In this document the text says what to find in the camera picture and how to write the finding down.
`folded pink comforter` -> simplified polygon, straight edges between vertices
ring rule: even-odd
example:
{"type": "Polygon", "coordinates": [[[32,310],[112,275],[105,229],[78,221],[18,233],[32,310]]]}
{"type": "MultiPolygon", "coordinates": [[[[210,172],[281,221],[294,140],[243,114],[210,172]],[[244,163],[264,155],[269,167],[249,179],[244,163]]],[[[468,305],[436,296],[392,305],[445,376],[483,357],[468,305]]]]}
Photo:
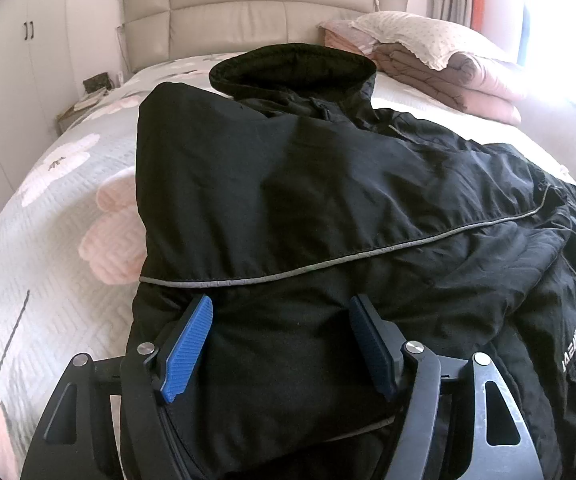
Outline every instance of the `folded pink comforter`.
{"type": "Polygon", "coordinates": [[[526,97],[520,68],[469,54],[454,54],[443,70],[424,65],[398,43],[373,51],[381,69],[460,112],[517,126],[521,116],[510,102],[526,97]]]}

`metal screw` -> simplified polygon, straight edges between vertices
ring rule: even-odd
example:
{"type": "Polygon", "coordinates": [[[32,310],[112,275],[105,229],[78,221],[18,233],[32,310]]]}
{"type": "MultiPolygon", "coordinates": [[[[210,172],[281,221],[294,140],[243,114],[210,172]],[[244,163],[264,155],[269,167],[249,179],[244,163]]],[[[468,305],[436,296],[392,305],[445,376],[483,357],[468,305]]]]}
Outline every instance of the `metal screw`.
{"type": "Polygon", "coordinates": [[[481,366],[488,366],[492,362],[490,356],[488,354],[484,354],[484,352],[477,352],[474,355],[474,359],[475,362],[481,366]]]}
{"type": "Polygon", "coordinates": [[[76,367],[83,366],[88,362],[88,356],[86,354],[77,354],[72,358],[72,364],[76,367]]]}
{"type": "Polygon", "coordinates": [[[152,343],[142,343],[137,346],[137,352],[141,355],[150,355],[155,351],[155,345],[152,343]]]}
{"type": "Polygon", "coordinates": [[[411,354],[421,354],[424,351],[424,346],[419,341],[408,341],[406,343],[406,350],[411,354]]]}

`headboard panel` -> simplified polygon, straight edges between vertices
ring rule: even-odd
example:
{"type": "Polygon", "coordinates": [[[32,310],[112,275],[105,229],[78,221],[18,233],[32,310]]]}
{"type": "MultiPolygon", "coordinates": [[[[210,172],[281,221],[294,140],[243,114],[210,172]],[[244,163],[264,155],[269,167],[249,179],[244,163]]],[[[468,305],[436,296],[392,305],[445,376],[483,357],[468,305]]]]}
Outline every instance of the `headboard panel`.
{"type": "MultiPolygon", "coordinates": [[[[379,3],[381,10],[406,10],[408,0],[379,3]]],[[[319,23],[374,10],[374,0],[124,0],[128,63],[137,72],[200,54],[321,43],[319,23]]]]}

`bed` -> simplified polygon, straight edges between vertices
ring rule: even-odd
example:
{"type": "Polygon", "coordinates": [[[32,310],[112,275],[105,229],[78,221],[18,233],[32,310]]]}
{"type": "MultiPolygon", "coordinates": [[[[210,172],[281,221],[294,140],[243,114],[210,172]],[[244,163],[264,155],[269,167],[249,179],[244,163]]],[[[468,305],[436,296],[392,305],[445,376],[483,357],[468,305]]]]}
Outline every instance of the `bed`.
{"type": "MultiPolygon", "coordinates": [[[[216,92],[210,69],[274,43],[321,43],[318,23],[407,0],[124,0],[134,75],[50,147],[0,215],[0,476],[18,478],[69,359],[124,353],[146,256],[135,199],[139,104],[164,81],[216,92]]],[[[479,143],[506,142],[567,182],[520,130],[455,111],[377,76],[375,108],[410,112],[479,143]]]]}

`brand logo on jacket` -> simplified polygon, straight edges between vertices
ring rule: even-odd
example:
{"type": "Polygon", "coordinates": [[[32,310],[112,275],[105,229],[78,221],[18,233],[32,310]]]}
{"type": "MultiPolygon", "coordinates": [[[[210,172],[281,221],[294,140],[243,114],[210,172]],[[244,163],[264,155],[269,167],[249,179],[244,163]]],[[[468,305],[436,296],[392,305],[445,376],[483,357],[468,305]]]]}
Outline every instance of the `brand logo on jacket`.
{"type": "Polygon", "coordinates": [[[563,368],[564,372],[568,367],[568,363],[572,359],[572,356],[575,354],[576,350],[576,326],[575,326],[575,333],[572,335],[572,342],[568,345],[568,350],[564,352],[564,359],[561,361],[561,367],[563,368]]]}

